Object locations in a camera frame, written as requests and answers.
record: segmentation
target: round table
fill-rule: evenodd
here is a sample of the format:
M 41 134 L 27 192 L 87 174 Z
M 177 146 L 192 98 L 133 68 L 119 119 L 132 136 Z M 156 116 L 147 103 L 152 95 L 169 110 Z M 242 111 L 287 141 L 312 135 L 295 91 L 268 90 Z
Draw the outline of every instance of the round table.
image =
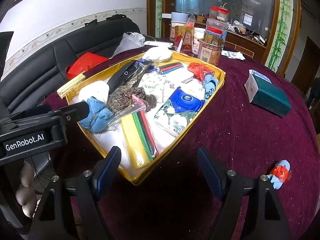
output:
M 197 164 L 197 149 L 203 145 L 228 168 L 253 178 L 268 174 L 276 162 L 288 160 L 292 178 L 277 193 L 292 239 L 299 239 L 307 229 L 320 190 L 319 150 L 311 117 L 293 85 L 246 58 L 221 57 L 218 67 L 226 72 L 224 86 L 145 181 L 134 186 L 116 175 L 109 194 L 99 202 L 116 240 L 205 239 L 220 201 L 211 194 Z M 103 64 L 86 75 L 106 68 Z M 266 75 L 286 93 L 292 105 L 287 116 L 281 118 L 249 103 L 244 89 L 249 69 Z M 65 103 L 54 97 L 46 100 L 54 108 Z M 78 175 L 101 158 L 76 125 L 68 128 L 67 136 L 68 145 L 51 152 L 55 170 L 62 177 Z M 233 239 L 241 235 L 247 201 L 243 199 Z

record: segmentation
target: white wall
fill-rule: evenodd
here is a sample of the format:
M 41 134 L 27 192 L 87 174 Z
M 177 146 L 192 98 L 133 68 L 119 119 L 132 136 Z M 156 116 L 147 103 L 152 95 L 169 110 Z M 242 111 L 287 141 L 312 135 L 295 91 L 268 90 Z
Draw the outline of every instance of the white wall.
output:
M 316 22 L 315 18 L 304 8 L 301 10 L 301 28 L 298 33 L 296 45 L 294 47 L 291 60 L 285 72 L 285 78 L 292 80 L 298 65 L 300 63 L 304 47 L 306 45 L 307 37 L 309 37 L 320 48 L 320 24 Z
M 0 32 L 14 31 L 7 60 L 32 40 L 69 21 L 98 12 L 146 7 L 147 0 L 23 0 L 0 23 Z M 147 33 L 146 14 L 128 17 L 141 33 Z

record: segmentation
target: black leather sofa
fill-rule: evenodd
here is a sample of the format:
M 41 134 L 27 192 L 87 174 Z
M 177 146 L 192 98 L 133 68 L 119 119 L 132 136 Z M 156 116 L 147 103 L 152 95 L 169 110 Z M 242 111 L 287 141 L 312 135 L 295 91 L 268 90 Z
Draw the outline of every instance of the black leather sofa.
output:
M 92 21 L 35 52 L 0 82 L 0 119 L 37 106 L 38 99 L 68 82 L 66 68 L 84 53 L 111 57 L 126 32 L 140 30 L 125 15 L 115 15 Z

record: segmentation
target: brown knitted item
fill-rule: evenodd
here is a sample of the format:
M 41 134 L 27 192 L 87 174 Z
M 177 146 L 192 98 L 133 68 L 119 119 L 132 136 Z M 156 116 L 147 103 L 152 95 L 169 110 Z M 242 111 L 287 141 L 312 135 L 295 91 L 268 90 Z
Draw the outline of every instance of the brown knitted item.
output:
M 146 112 L 156 107 L 157 100 L 154 95 L 146 95 L 143 88 L 129 88 L 121 86 L 114 91 L 109 99 L 109 109 L 116 113 L 129 106 L 132 94 L 143 100 L 146 105 Z

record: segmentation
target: green tissue box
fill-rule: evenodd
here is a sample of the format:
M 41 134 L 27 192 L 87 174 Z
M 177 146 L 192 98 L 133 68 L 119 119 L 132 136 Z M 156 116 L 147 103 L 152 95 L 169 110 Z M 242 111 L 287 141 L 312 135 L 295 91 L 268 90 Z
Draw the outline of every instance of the green tissue box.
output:
M 261 106 L 281 117 L 286 116 L 291 110 L 291 105 L 285 93 L 256 75 L 249 74 L 244 87 L 252 104 Z

